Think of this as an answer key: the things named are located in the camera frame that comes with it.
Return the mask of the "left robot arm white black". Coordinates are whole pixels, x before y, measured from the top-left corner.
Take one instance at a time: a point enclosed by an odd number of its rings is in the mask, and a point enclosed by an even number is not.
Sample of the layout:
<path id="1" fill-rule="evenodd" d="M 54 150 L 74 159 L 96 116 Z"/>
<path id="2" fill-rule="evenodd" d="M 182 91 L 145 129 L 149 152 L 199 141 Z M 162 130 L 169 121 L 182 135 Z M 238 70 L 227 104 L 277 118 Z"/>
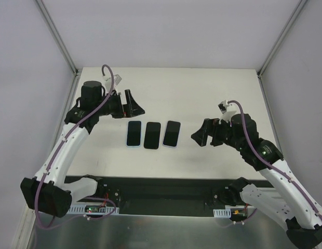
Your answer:
<path id="1" fill-rule="evenodd" d="M 76 153 L 101 116 L 122 119 L 145 113 L 129 89 L 125 90 L 125 99 L 123 104 L 119 92 L 106 92 L 98 81 L 84 82 L 81 96 L 67 112 L 61 135 L 48 159 L 32 178 L 25 177 L 20 184 L 30 209 L 62 218 L 74 202 L 87 197 L 94 202 L 103 199 L 106 189 L 101 177 L 84 175 L 72 183 L 64 181 Z"/>

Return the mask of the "black phone case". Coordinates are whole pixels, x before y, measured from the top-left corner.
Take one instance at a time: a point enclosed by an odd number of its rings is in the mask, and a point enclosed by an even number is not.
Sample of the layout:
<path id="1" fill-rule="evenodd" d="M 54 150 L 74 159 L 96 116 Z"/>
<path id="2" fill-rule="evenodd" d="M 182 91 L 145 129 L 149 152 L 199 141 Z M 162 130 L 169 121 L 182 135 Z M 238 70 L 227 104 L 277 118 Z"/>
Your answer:
<path id="1" fill-rule="evenodd" d="M 148 122 L 146 124 L 143 146 L 145 149 L 156 150 L 159 148 L 161 124 L 159 122 Z"/>

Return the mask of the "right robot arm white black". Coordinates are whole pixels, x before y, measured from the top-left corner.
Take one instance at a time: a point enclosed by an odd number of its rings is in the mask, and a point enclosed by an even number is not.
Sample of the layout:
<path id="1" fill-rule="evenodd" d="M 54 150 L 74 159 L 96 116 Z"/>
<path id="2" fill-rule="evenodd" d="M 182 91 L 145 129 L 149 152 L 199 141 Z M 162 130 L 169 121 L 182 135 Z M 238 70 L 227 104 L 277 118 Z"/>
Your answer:
<path id="1" fill-rule="evenodd" d="M 248 114 L 234 115 L 229 122 L 205 119 L 191 135 L 199 146 L 228 145 L 235 148 L 257 172 L 280 194 L 278 201 L 261 192 L 254 183 L 240 177 L 217 192 L 222 204 L 236 206 L 247 203 L 277 222 L 297 248 L 314 248 L 322 243 L 322 206 L 304 190 L 282 153 L 270 141 L 259 137 L 256 122 Z"/>

